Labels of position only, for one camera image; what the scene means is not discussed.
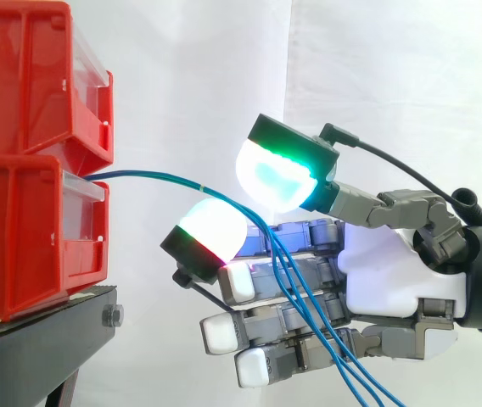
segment black cable connector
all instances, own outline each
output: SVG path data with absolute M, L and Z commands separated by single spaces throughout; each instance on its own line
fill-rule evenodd
M 209 299 L 213 304 L 218 305 L 220 308 L 224 309 L 226 312 L 233 312 L 235 310 L 232 307 L 224 304 L 213 294 L 209 293 L 206 289 L 197 284 L 191 276 L 183 273 L 180 269 L 177 269 L 177 271 L 173 273 L 173 281 L 182 288 L 186 288 L 187 290 L 192 288 L 196 293 L 200 293 L 205 298 Z
M 360 137 L 329 123 L 324 125 L 319 137 L 332 146 L 336 142 L 352 148 L 358 147 L 358 144 L 360 144 Z

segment white backdrop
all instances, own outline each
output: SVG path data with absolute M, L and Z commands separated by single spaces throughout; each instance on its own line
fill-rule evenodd
M 310 134 L 326 121 L 343 126 L 447 191 L 472 187 L 482 203 L 482 0 L 70 4 L 115 76 L 114 169 L 186 176 L 271 220 L 234 171 L 262 112 Z M 369 192 L 419 187 L 362 151 L 341 150 L 341 181 Z M 371 169 L 359 171 L 361 162 Z M 335 369 L 239 390 L 233 358 L 203 349 L 198 322 L 216 308 L 174 285 L 175 264 L 159 248 L 201 195 L 149 180 L 110 185 L 107 283 L 119 286 L 126 318 L 81 368 L 74 406 L 356 405 Z M 461 330 L 436 360 L 365 364 L 409 405 L 482 403 L 477 332 Z

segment red storage bin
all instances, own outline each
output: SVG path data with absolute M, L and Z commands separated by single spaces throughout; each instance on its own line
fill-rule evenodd
M 67 4 L 0 1 L 0 154 L 53 155 L 79 176 L 111 164 L 112 86 Z
M 0 319 L 107 276 L 109 190 L 47 156 L 0 156 Z

